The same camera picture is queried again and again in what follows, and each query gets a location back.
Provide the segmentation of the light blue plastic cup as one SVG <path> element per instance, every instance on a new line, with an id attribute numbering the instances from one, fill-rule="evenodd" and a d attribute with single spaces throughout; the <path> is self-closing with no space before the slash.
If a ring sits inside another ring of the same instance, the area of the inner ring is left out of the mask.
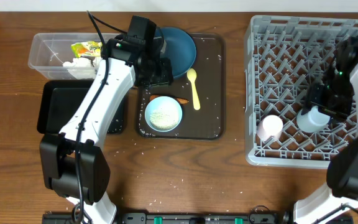
<path id="1" fill-rule="evenodd" d="M 297 125 L 303 132 L 319 132 L 330 122 L 331 117 L 319 112 L 317 106 L 312 107 L 307 113 L 303 111 L 301 110 L 296 116 Z"/>

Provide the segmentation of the dark blue plate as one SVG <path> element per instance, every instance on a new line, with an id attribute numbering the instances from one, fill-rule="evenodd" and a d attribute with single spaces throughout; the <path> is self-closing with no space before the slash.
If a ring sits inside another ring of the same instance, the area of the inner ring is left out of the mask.
<path id="1" fill-rule="evenodd" d="M 195 62 L 195 42 L 190 34 L 176 27 L 158 28 L 155 40 L 161 40 L 161 37 L 164 37 L 164 43 L 160 57 L 170 59 L 174 79 L 180 78 Z"/>

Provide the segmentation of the light blue bowl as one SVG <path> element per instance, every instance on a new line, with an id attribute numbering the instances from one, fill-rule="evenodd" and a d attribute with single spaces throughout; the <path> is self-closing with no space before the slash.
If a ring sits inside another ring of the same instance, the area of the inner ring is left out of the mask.
<path id="1" fill-rule="evenodd" d="M 145 122 L 157 132 L 174 130 L 183 117 L 183 110 L 177 100 L 168 96 L 159 96 L 151 100 L 145 109 Z"/>

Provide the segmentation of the yellow green snack wrapper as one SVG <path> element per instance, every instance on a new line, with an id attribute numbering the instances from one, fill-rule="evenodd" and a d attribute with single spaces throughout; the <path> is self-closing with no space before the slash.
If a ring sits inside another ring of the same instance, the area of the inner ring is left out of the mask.
<path id="1" fill-rule="evenodd" d="M 71 50 L 76 58 L 80 57 L 99 57 L 101 55 L 101 42 L 86 41 L 71 44 Z"/>

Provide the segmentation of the white tissue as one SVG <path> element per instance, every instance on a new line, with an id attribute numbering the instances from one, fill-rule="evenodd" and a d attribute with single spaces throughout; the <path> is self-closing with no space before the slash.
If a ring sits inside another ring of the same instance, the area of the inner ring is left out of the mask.
<path id="1" fill-rule="evenodd" d="M 80 57 L 73 58 L 72 62 L 64 62 L 65 67 L 69 74 L 78 80 L 82 79 L 94 79 L 96 77 L 101 57 L 95 57 L 94 59 Z"/>

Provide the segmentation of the pink plastic cup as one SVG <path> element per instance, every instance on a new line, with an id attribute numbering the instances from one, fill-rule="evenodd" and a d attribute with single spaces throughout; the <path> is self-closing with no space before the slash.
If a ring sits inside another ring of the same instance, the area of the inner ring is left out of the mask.
<path id="1" fill-rule="evenodd" d="M 262 141 L 270 138 L 279 140 L 283 130 L 283 121 L 276 115 L 266 116 L 257 126 L 257 135 Z"/>

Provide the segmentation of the white rice grains pile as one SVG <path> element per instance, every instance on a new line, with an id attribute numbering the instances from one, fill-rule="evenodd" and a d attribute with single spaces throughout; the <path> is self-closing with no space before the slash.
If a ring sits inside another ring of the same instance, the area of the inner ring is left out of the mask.
<path id="1" fill-rule="evenodd" d="M 151 125 L 160 131 L 168 131 L 173 129 L 180 120 L 180 114 L 175 108 L 159 107 L 151 111 Z"/>

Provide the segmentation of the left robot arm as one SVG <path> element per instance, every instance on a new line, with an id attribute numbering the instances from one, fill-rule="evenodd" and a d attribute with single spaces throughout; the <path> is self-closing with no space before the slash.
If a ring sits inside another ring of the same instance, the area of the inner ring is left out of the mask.
<path id="1" fill-rule="evenodd" d="M 162 58 L 164 37 L 110 39 L 79 108 L 58 134 L 45 134 L 40 158 L 46 188 L 74 204 L 69 223 L 112 223 L 116 207 L 106 189 L 110 168 L 103 154 L 108 127 L 133 86 L 168 85 L 172 66 Z"/>

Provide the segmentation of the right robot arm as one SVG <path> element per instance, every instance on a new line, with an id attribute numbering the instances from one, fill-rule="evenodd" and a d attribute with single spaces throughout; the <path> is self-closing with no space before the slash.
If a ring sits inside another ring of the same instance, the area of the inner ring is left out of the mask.
<path id="1" fill-rule="evenodd" d="M 296 122 L 302 131 L 318 132 L 331 120 L 345 121 L 353 106 L 356 138 L 331 159 L 325 183 L 294 204 L 289 223 L 327 223 L 348 210 L 358 214 L 358 36 L 337 44 L 322 81 L 308 88 Z"/>

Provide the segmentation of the clear plastic waste bin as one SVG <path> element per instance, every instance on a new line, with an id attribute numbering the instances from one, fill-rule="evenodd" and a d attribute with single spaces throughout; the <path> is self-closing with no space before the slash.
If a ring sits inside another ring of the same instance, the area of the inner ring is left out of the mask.
<path id="1" fill-rule="evenodd" d="M 72 62 L 74 53 L 71 44 L 77 42 L 99 42 L 97 33 L 39 33 L 33 38 L 28 66 L 49 80 L 77 80 L 63 67 L 64 62 Z M 104 75 L 104 68 L 96 75 Z"/>

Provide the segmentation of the yellow plastic spoon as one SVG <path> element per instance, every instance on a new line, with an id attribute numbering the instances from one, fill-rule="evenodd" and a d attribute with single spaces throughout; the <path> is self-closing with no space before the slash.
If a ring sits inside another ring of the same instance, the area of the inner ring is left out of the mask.
<path id="1" fill-rule="evenodd" d="M 200 110 L 201 105 L 200 105 L 200 100 L 199 100 L 199 97 L 198 97 L 198 92 L 197 92 L 196 84 L 195 84 L 196 77 L 197 77 L 195 69 L 193 69 L 193 68 L 189 69 L 187 71 L 186 75 L 187 75 L 188 80 L 191 83 L 193 108 L 195 110 Z"/>

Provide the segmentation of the orange carrot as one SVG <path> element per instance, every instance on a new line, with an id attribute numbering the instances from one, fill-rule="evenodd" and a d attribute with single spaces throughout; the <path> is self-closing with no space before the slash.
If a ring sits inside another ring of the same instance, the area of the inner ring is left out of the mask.
<path id="1" fill-rule="evenodd" d="M 174 97 L 174 96 L 165 96 L 165 95 L 151 95 L 150 98 L 149 98 L 149 101 L 152 101 L 156 98 L 159 98 L 159 97 L 166 97 L 166 98 L 170 98 L 170 99 L 173 99 L 175 101 L 177 101 L 180 105 L 185 105 L 189 102 L 189 100 L 187 99 L 184 99 L 184 98 L 177 98 L 177 97 Z"/>

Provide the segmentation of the dark brown serving tray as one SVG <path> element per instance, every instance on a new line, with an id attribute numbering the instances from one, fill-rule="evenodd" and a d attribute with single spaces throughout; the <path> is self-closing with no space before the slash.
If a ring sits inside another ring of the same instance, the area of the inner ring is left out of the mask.
<path id="1" fill-rule="evenodd" d="M 217 34 L 191 33 L 197 55 L 193 68 L 197 74 L 196 90 L 201 108 L 195 110 L 192 103 L 191 84 L 186 75 L 174 80 L 169 86 L 153 86 L 138 89 L 136 130 L 145 138 L 177 138 L 213 140 L 224 132 L 225 125 L 225 46 Z M 183 98 L 189 102 L 182 105 L 180 124 L 169 132 L 153 130 L 145 120 L 145 108 L 152 95 Z"/>

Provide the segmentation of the black plastic tray bin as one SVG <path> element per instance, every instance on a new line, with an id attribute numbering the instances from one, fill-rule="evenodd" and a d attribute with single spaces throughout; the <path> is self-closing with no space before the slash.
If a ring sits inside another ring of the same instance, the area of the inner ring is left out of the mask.
<path id="1" fill-rule="evenodd" d="M 51 80 L 44 85 L 37 131 L 57 134 L 73 117 L 92 80 Z"/>

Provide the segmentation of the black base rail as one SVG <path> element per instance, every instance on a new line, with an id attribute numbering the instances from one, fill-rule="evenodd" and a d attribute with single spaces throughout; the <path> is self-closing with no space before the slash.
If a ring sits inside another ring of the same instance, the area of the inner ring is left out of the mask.
<path id="1" fill-rule="evenodd" d="M 290 221 L 290 215 L 285 213 L 284 219 L 270 210 L 254 209 L 249 214 L 237 215 L 202 215 L 202 214 L 147 214 L 147 213 L 122 213 L 115 217 L 113 224 L 274 224 L 294 223 Z M 42 216 L 42 224 L 68 224 L 71 223 L 69 214 L 48 212 Z M 330 224 L 353 224 L 350 215 L 340 215 L 327 223 Z"/>

